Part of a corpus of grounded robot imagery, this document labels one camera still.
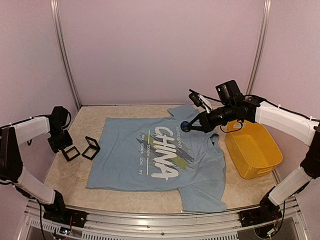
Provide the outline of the blue brooch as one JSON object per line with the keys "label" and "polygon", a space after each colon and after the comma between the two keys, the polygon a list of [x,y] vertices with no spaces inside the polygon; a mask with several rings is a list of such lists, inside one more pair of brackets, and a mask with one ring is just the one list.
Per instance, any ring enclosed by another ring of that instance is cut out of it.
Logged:
{"label": "blue brooch", "polygon": [[188,121],[183,121],[181,124],[180,124],[180,129],[185,132],[185,133],[188,133],[191,131],[190,129],[190,125],[189,125],[189,122]]}

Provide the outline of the black brooch case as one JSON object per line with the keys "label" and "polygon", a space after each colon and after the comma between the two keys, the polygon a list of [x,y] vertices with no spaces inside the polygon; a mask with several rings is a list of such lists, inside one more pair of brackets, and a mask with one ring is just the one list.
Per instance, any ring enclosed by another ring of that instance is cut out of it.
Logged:
{"label": "black brooch case", "polygon": [[98,141],[92,137],[85,136],[85,140],[88,143],[88,147],[84,150],[84,152],[81,154],[82,157],[92,161],[99,151],[101,150],[100,145],[98,144]]}
{"label": "black brooch case", "polygon": [[81,155],[76,146],[72,146],[69,149],[62,149],[61,153],[67,162],[71,162]]}

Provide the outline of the light blue printed t-shirt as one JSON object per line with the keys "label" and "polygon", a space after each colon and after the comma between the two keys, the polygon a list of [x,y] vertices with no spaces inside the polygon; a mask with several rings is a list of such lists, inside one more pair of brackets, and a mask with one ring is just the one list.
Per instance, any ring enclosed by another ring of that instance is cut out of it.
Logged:
{"label": "light blue printed t-shirt", "polygon": [[108,117],[87,188],[177,190],[186,212],[224,211],[226,162],[219,134],[181,130],[183,121],[189,122],[199,113],[191,105],[168,112],[169,116],[163,118]]}

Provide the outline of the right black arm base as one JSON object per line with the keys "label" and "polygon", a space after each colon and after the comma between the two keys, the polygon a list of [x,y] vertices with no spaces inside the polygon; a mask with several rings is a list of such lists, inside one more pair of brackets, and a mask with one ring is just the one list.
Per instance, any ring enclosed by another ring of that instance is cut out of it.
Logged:
{"label": "right black arm base", "polygon": [[283,217],[284,214],[281,212],[279,205],[273,204],[267,195],[262,198],[258,207],[239,212],[240,223],[243,228],[282,219]]}

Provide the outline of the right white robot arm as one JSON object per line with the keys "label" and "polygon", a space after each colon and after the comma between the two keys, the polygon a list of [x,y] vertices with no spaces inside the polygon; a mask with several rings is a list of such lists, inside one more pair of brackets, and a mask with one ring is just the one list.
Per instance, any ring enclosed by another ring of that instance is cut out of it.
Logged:
{"label": "right white robot arm", "polygon": [[208,133],[217,126],[225,126],[235,120],[249,121],[272,127],[290,135],[309,147],[299,167],[294,169],[278,186],[270,190],[256,210],[256,218],[266,222],[275,212],[275,206],[288,197],[302,191],[313,179],[320,176],[320,122],[312,117],[293,112],[257,95],[241,93],[235,80],[216,86],[222,107],[212,109],[208,97],[191,90],[189,98],[197,107],[202,107],[191,122],[184,121],[180,128]]}

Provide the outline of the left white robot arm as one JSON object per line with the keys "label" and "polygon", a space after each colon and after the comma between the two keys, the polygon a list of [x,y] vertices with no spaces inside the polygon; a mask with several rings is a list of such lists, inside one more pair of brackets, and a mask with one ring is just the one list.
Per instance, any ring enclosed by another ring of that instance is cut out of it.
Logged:
{"label": "left white robot arm", "polygon": [[9,123],[0,128],[0,184],[13,185],[41,204],[52,205],[58,194],[38,180],[28,169],[24,160],[36,154],[24,156],[24,148],[35,139],[47,136],[44,142],[53,153],[61,152],[73,144],[68,132],[71,113],[63,106],[55,106],[50,114],[32,116]]}

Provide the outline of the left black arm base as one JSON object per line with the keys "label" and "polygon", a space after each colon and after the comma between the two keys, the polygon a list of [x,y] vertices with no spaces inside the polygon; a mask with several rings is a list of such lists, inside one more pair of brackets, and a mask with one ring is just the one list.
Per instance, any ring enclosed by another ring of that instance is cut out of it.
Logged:
{"label": "left black arm base", "polygon": [[54,190],[54,201],[52,204],[43,204],[46,220],[68,225],[70,227],[84,228],[88,213],[82,210],[67,208],[63,195]]}

